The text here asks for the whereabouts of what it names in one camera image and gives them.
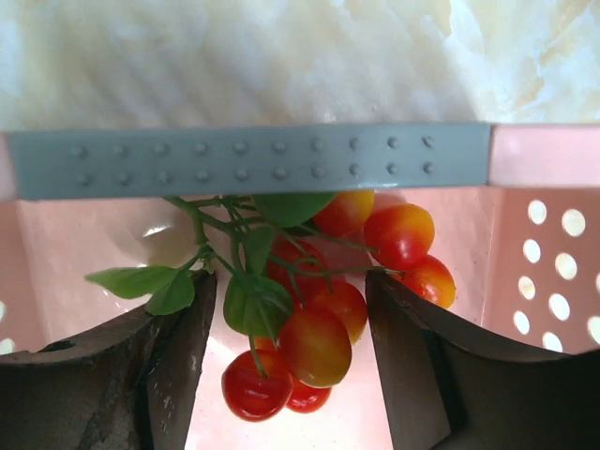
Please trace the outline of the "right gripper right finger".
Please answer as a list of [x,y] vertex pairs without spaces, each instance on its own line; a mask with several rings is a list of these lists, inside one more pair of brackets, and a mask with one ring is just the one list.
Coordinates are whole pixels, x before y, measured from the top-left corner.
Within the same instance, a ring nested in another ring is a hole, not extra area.
[[599,353],[492,333],[366,277],[369,326],[396,449],[595,449]]

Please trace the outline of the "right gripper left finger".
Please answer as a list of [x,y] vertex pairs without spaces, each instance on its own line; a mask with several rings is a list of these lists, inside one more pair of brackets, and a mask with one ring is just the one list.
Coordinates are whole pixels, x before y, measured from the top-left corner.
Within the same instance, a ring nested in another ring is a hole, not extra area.
[[215,310],[217,279],[190,307],[136,307],[39,352],[1,358],[4,449],[182,449]]

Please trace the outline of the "red cherry bunch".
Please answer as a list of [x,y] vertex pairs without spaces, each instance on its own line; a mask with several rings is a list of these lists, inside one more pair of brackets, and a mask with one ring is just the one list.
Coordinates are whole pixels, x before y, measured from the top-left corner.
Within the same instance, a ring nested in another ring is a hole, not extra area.
[[118,267],[86,280],[122,299],[146,298],[165,316],[188,308],[192,279],[222,266],[225,323],[248,340],[221,377],[229,410],[248,422],[284,409],[313,413],[347,375],[368,323],[349,274],[377,272],[450,308],[456,283],[430,250],[432,215],[410,202],[381,205],[372,190],[170,198],[191,221],[195,249],[170,267]]

